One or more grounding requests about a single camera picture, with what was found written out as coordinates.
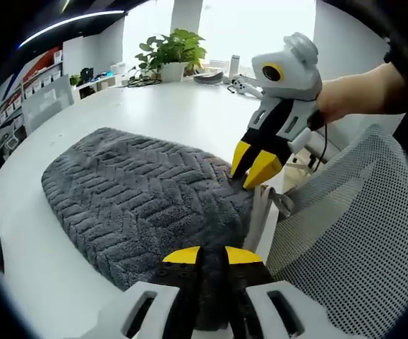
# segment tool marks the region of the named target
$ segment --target box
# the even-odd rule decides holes
[[[126,72],[126,69],[127,67],[125,62],[119,62],[115,65],[110,66],[110,71],[112,71],[114,75],[124,74]]]
[[[42,79],[42,85],[46,87],[52,82],[52,76],[46,76]]]
[[[29,98],[29,97],[31,97],[33,95],[33,87],[29,87],[29,88],[27,88],[26,90],[25,90],[25,98]]]
[[[33,92],[34,93],[36,93],[41,88],[42,88],[41,81],[35,81],[35,83],[33,83]]]
[[[0,113],[0,122],[3,122],[8,118],[8,113],[7,112],[8,112],[8,110],[5,109],[4,111],[2,111]]]
[[[23,125],[23,115],[20,115],[18,118],[16,118],[13,122],[13,131],[16,131]]]
[[[18,109],[20,106],[22,106],[22,95],[19,96],[16,100],[14,100],[14,109]]]
[[[14,112],[14,105],[11,103],[7,108],[6,108],[6,116],[9,117],[11,113]]]
[[[60,79],[60,77],[61,77],[61,69],[60,69],[59,71],[55,72],[55,73],[52,75],[52,80],[53,80],[53,81],[58,80],[58,79]]]
[[[63,51],[59,50],[54,54],[54,63],[59,64],[63,60]]]

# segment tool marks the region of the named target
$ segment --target cable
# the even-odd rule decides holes
[[[314,170],[314,172],[317,172],[318,166],[320,166],[320,163],[322,162],[323,156],[325,155],[327,146],[328,146],[328,125],[325,124],[325,147],[323,148],[322,155],[318,159],[317,166],[316,166],[316,169]]]

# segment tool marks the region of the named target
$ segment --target window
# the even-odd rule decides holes
[[[123,60],[128,69],[140,62],[139,44],[153,35],[169,34],[174,0],[150,0],[128,12],[124,22]]]
[[[207,59],[229,61],[240,56],[241,68],[251,58],[274,52],[294,32],[313,38],[315,0],[204,0],[199,35]]]

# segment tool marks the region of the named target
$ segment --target human arm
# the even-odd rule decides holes
[[[347,114],[399,114],[405,110],[405,82],[392,64],[353,76],[324,81],[317,103],[325,122]]]

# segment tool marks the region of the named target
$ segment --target green leaves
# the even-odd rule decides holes
[[[140,48],[147,54],[137,54],[135,58],[141,61],[139,67],[146,71],[158,71],[163,64],[172,62],[187,62],[187,69],[193,72],[193,67],[201,67],[200,59],[204,59],[206,50],[200,46],[202,37],[194,32],[176,29],[170,36],[152,36],[141,43]]]
[[[145,52],[151,52],[151,51],[154,50],[154,49],[153,49],[151,46],[149,46],[148,44],[143,44],[143,43],[140,43],[140,48],[141,48],[143,51],[145,51]]]
[[[154,42],[155,42],[156,38],[155,37],[149,37],[148,41],[146,42],[146,44],[148,46],[151,46]]]
[[[69,78],[69,83],[71,84],[71,86],[77,86],[78,83],[80,82],[81,77],[78,76],[77,74],[73,74],[70,78]]]

